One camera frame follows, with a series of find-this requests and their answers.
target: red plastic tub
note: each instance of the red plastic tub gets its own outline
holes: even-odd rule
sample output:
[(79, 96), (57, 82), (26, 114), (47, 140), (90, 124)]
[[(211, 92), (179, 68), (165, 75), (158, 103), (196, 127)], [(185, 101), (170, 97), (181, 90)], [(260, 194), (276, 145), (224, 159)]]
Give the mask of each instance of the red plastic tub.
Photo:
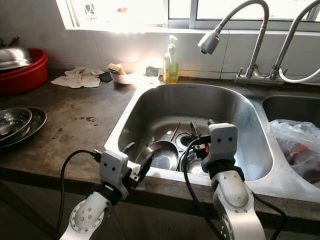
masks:
[(44, 84), (48, 78), (48, 57), (45, 51), (28, 48), (33, 63), (10, 72), (0, 74), (0, 95), (17, 95)]

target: dish rag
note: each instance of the dish rag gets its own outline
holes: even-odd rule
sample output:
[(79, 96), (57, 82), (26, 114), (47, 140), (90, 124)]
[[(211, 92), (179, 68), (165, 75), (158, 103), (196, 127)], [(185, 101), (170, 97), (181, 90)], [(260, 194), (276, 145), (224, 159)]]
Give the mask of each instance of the dish rag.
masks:
[(65, 71), (65, 76), (60, 76), (55, 80), (52, 80), (51, 83), (69, 87), (72, 89), (81, 87), (97, 88), (99, 87), (100, 83), (100, 79), (98, 77), (103, 73), (104, 71), (101, 71), (99, 69), (93, 69), (84, 66), (75, 66), (75, 69)]

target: faucet handle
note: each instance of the faucet handle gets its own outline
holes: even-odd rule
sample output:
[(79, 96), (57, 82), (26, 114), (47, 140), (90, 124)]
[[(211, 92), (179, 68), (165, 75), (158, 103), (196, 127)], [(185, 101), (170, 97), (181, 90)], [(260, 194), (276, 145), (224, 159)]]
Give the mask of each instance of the faucet handle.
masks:
[(244, 71), (244, 68), (241, 67), (240, 70), (239, 70), (238, 76), (241, 76), (241, 74), (242, 74), (243, 71)]

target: black cable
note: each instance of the black cable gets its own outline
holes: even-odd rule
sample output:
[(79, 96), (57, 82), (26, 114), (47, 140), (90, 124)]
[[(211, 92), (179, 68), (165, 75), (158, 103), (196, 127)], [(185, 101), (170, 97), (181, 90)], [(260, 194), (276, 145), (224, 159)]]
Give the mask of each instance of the black cable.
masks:
[(129, 238), (128, 238), (128, 236), (127, 236), (124, 228), (122, 227), (122, 225), (121, 225), (121, 223), (120, 223), (120, 220), (119, 220), (119, 218), (118, 218), (118, 216), (117, 216), (117, 214), (116, 214), (116, 211), (113, 210), (113, 213), (114, 213), (114, 215), (115, 215), (116, 220), (118, 221), (118, 224), (119, 224), (119, 226), (120, 226), (120, 229), (121, 229), (121, 231), (122, 231), (122, 233), (123, 233), (123, 236), (124, 236), (125, 240), (129, 240)]
[(259, 202), (263, 203), (264, 205), (268, 206), (269, 208), (275, 210), (276, 212), (278, 212), (279, 214), (282, 215), (283, 221), (282, 221), (281, 225), (278, 227), (278, 229), (276, 229), (274, 231), (274, 233), (272, 234), (272, 236), (270, 238), (270, 240), (276, 240), (276, 238), (278, 237), (279, 233), (282, 231), (282, 229), (287, 224), (287, 215), (286, 215), (286, 213), (283, 210), (281, 210), (280, 208), (278, 208), (277, 206), (271, 204), (270, 202), (267, 202), (267, 201), (263, 200), (258, 195), (256, 195), (254, 192), (252, 192), (252, 194), (253, 194), (254, 198), (257, 199)]
[[(188, 174), (187, 174), (187, 165), (188, 165), (188, 154), (190, 151), (190, 148), (192, 147), (193, 144), (195, 144), (196, 141), (198, 141), (199, 138), (193, 140), (189, 146), (187, 147), (187, 149), (182, 153), (181, 158), (183, 156), (182, 162), (181, 162), (181, 166), (182, 166), (182, 171), (183, 171), (183, 175), (184, 175), (184, 180), (185, 180), (185, 184), (186, 187), (188, 188), (190, 195), (192, 196), (193, 200), (195, 201), (200, 213), (202, 214), (202, 216), (204, 217), (206, 223), (208, 224), (208, 226), (210, 227), (210, 229), (213, 231), (213, 233), (220, 239), (223, 240), (223, 237), (220, 235), (220, 233), (218, 232), (217, 228), (214, 226), (214, 224), (211, 222), (209, 216), (207, 215), (207, 213), (205, 212), (205, 210), (203, 209), (201, 203), (199, 202), (195, 192), (193, 191), (191, 184), (189, 182), (189, 178), (188, 178)], [(276, 240), (276, 238), (278, 237), (279, 233), (282, 231), (282, 229), (285, 227), (285, 225), (287, 224), (287, 215), (286, 213), (281, 210), (280, 208), (278, 208), (277, 206), (261, 199), (259, 196), (257, 196), (254, 192), (252, 192), (254, 198), (256, 198), (259, 202), (263, 203), (264, 205), (268, 206), (269, 208), (275, 210), (276, 212), (278, 212), (279, 214), (282, 215), (283, 217), (283, 221), (281, 223), (281, 225), (279, 226), (278, 229), (276, 229), (274, 231), (274, 233), (272, 234), (270, 240)]]
[(196, 205), (197, 205), (197, 208), (198, 210), (200, 211), (201, 215), (203, 216), (203, 218), (205, 219), (205, 222), (208, 224), (208, 226), (210, 227), (210, 229), (212, 230), (212, 232), (217, 236), (217, 238), (219, 240), (223, 240), (224, 238), (221, 236), (221, 234), (219, 233), (219, 231), (217, 230), (217, 228), (215, 227), (215, 225), (211, 222), (208, 214), (206, 213), (206, 211), (204, 210), (203, 206), (201, 205), (201, 203), (199, 202), (195, 192), (193, 191), (192, 187), (191, 187), (191, 184), (189, 182), (189, 178), (188, 178), (188, 174), (187, 174), (187, 165), (188, 165), (188, 154), (189, 154), (189, 151), (190, 151), (190, 148), (192, 147), (192, 145), (198, 141), (199, 138), (193, 140), (189, 146), (186, 148), (185, 150), (185, 153), (184, 153), (184, 157), (182, 159), (182, 169), (183, 169), (183, 175), (184, 175), (184, 180), (185, 180), (185, 184), (186, 184), (186, 187), (188, 188), (189, 190), (189, 193), (192, 197), (192, 199), (195, 201)]
[(61, 168), (61, 173), (60, 173), (60, 179), (61, 179), (61, 189), (60, 189), (60, 208), (59, 208), (59, 216), (58, 216), (58, 220), (56, 222), (56, 226), (55, 226), (55, 236), (53, 237), (53, 240), (57, 240), (59, 239), (59, 229), (61, 226), (61, 222), (62, 222), (62, 216), (64, 214), (64, 208), (65, 208), (65, 170), (66, 170), (66, 166), (68, 164), (68, 162), (70, 161), (70, 159), (80, 153), (86, 153), (86, 154), (90, 154), (91, 156), (94, 156), (95, 153), (91, 152), (91, 151), (87, 151), (87, 150), (77, 150), (73, 153), (71, 153), (66, 160), (64, 161), (62, 168)]

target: white hose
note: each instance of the white hose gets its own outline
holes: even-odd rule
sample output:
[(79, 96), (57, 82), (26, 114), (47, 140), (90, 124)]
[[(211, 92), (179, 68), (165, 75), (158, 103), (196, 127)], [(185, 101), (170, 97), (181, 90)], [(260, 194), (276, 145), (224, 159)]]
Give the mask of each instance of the white hose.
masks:
[(307, 77), (302, 78), (302, 79), (297, 79), (297, 80), (293, 80), (293, 79), (287, 78), (284, 75), (281, 67), (279, 67), (278, 72), (279, 72), (280, 78), (282, 80), (286, 81), (287, 83), (291, 83), (291, 84), (307, 84), (307, 85), (313, 85), (313, 86), (320, 86), (320, 83), (313, 83), (313, 82), (306, 83), (310, 79), (312, 79), (312, 78), (316, 77), (318, 74), (320, 74), (320, 68), (317, 71), (315, 71), (314, 73), (312, 73), (310, 76), (307, 76)]

